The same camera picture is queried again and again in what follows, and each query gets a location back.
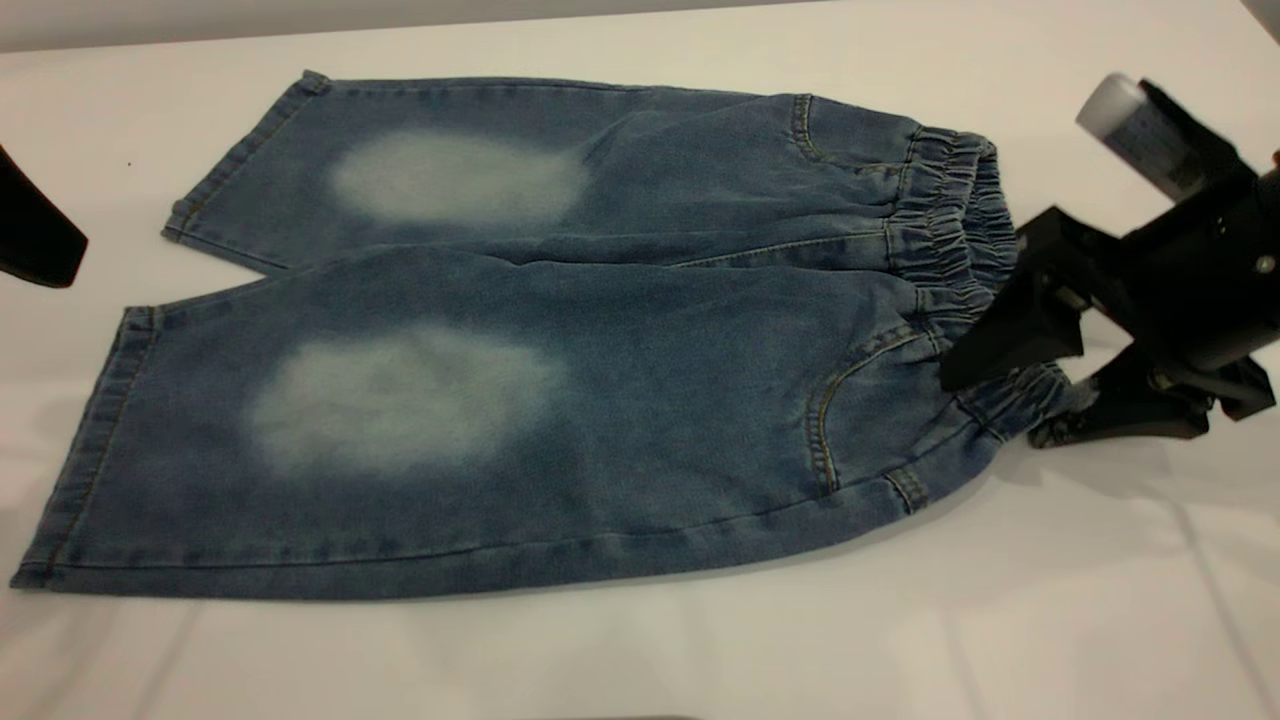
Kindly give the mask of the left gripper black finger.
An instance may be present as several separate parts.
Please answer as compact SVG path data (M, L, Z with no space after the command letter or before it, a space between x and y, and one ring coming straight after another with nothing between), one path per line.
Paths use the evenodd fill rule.
M1 270L55 290L73 286L86 234L1 151Z

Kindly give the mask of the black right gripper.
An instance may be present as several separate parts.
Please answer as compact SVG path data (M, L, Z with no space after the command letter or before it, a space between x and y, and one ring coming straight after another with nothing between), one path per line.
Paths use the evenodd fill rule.
M1217 401L1234 421L1275 406L1251 355L1277 341L1277 170L1245 170L1126 234L1126 290L1120 240L1060 208L1019 227L1016 240L1012 274L942 359L945 391L1082 356L1089 310L1125 331L1137 316L1142 348L1125 347L1091 375L1091 402L1032 429L1032 447L1194 439Z

